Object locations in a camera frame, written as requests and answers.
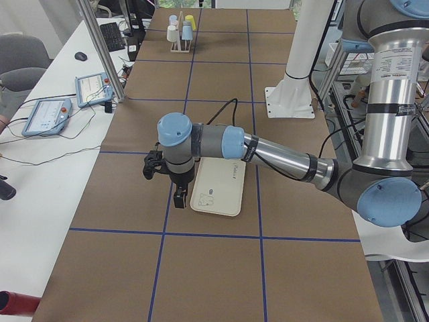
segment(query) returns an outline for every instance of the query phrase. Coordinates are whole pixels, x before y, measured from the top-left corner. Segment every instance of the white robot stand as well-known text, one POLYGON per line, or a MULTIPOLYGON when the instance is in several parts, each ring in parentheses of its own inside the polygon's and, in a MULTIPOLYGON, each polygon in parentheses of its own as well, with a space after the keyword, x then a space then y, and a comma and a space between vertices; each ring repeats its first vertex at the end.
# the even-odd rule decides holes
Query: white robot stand
POLYGON ((303 0, 284 78, 265 88, 268 117, 314 118, 308 75, 333 3, 303 0))

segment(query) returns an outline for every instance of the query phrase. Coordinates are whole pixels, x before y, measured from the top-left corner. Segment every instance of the blue grid line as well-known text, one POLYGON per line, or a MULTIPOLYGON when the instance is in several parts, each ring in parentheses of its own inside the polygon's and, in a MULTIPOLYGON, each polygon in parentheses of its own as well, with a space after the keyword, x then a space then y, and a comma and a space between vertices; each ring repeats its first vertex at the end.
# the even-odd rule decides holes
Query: blue grid line
POLYGON ((95 229, 71 227, 71 231, 83 231, 89 233, 130 233, 136 235, 162 235, 160 231, 118 230, 118 229, 95 229))
POLYGON ((156 271, 155 271, 155 278, 154 278, 154 287, 152 288, 152 296, 151 296, 151 300, 150 300, 149 313, 147 315, 147 322, 151 321, 151 319, 152 319, 152 312, 154 311, 156 286, 158 284, 158 276, 160 275, 162 250, 164 248, 164 240, 166 238, 168 214, 170 212, 170 201, 172 199, 172 191, 173 191, 173 183, 170 183, 170 192, 168 194, 167 209, 166 209, 166 218, 164 219, 164 226, 162 228, 162 237, 161 237, 161 244, 160 244, 160 252, 158 253, 158 262, 156 264, 156 271))
MULTIPOLYGON (((161 30, 161 29, 148 29, 148 31, 151 31, 151 32, 167 32, 166 30, 161 30)), ((209 30, 206 30, 206 31, 198 31, 198 32, 200 32, 200 33, 202 33, 202 34, 267 34, 267 35, 270 35, 270 34, 273 34, 273 35, 294 35, 295 33, 294 32, 225 32, 225 31, 209 31, 209 30)))
MULTIPOLYGON (((191 60, 165 60, 165 59, 136 59, 136 62, 186 62, 190 63, 191 60)), ((197 64, 249 64, 249 62, 220 62, 220 61, 212 61, 212 60, 196 60, 194 63, 197 64)), ((284 65, 287 64, 285 62, 252 62, 252 64, 258 65, 284 65)))
MULTIPOLYGON (((138 99, 135 97, 128 97, 130 101, 153 101, 153 102, 201 102, 201 103, 226 103, 227 101, 215 100, 215 99, 138 99)), ((260 101, 239 101, 239 103, 255 103, 255 104, 265 104, 265 102, 260 101)))
POLYGON ((189 71, 189 79, 188 79, 188 88, 186 89, 185 104, 183 106, 183 114, 186 114, 186 106, 188 105, 190 82, 192 80, 192 70, 194 69, 195 48, 196 48, 196 42, 198 41, 198 29, 200 29, 201 16, 202 16, 202 9, 200 9, 200 15, 198 16, 198 25, 196 27, 194 52, 192 53, 192 60, 190 61, 190 71, 189 71))
POLYGON ((100 150, 100 153, 105 153, 105 154, 149 154, 149 152, 111 151, 111 150, 100 150))
MULTIPOLYGON (((260 190, 258 190, 258 200, 260 199, 260 190)), ((142 230, 120 230, 120 229, 96 229, 96 228, 81 228, 71 227, 71 231, 82 231, 88 233, 129 233, 135 235, 166 235, 166 236, 181 236, 181 237, 209 237, 209 238, 231 238, 231 239, 263 239, 263 240, 285 240, 292 242, 330 242, 330 243, 360 243, 359 239, 347 238, 317 238, 317 237, 281 237, 281 236, 252 236, 252 235, 226 235, 221 233, 180 233, 173 231, 142 231, 142 230)))
MULTIPOLYGON (((250 46, 250 33, 249 33, 249 11, 246 9, 246 20, 247 20, 247 45, 249 48, 249 77, 250 77, 250 92, 251 100, 253 102, 253 77, 252 77, 252 57, 251 57, 251 46, 250 46)), ((256 120, 255 120, 255 105, 252 103, 252 121, 253 121, 253 133, 256 133, 256 120)), ((259 169, 256 166, 256 189, 257 189, 257 212, 259 221, 259 249, 261 252, 261 281, 262 281, 262 300, 263 300, 263 320, 268 322, 267 312, 267 289, 265 283, 265 256, 263 254, 263 230, 262 230, 262 212, 261 212, 261 198, 259 189, 259 169)))

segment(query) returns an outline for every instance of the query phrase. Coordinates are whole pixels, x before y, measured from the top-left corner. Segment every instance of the white wall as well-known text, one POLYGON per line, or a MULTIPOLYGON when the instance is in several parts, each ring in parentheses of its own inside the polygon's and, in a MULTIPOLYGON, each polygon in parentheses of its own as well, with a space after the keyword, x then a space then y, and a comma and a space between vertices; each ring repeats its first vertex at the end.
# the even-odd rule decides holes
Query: white wall
POLYGON ((80 21, 74 0, 0 0, 0 34, 22 32, 45 44, 54 58, 80 21))
POLYGON ((216 8, 287 9, 291 0, 216 0, 216 8))

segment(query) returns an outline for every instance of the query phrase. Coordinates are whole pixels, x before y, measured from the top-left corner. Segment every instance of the label on robot arm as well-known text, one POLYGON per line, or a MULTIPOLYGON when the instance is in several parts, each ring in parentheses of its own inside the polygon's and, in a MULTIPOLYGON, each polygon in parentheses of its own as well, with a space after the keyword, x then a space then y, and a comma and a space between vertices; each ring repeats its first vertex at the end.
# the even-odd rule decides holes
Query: label on robot arm
POLYGON ((414 59, 415 48, 395 48, 376 52, 371 83, 394 79, 417 81, 419 61, 414 59))

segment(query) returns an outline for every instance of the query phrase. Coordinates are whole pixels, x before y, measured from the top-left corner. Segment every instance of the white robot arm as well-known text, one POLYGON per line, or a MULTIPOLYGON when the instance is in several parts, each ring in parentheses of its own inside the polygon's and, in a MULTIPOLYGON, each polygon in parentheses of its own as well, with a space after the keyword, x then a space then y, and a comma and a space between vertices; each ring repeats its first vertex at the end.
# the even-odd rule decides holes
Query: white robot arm
POLYGON ((376 225, 393 227, 418 212, 421 194, 410 180, 406 149, 415 113, 418 62, 429 40, 427 0, 348 0, 345 46, 375 51, 362 154, 352 168, 302 154, 246 134, 240 127, 192 124, 180 113, 158 123, 160 151, 145 158, 143 173, 169 174, 175 206, 184 207, 194 158, 241 158, 329 193, 376 225))

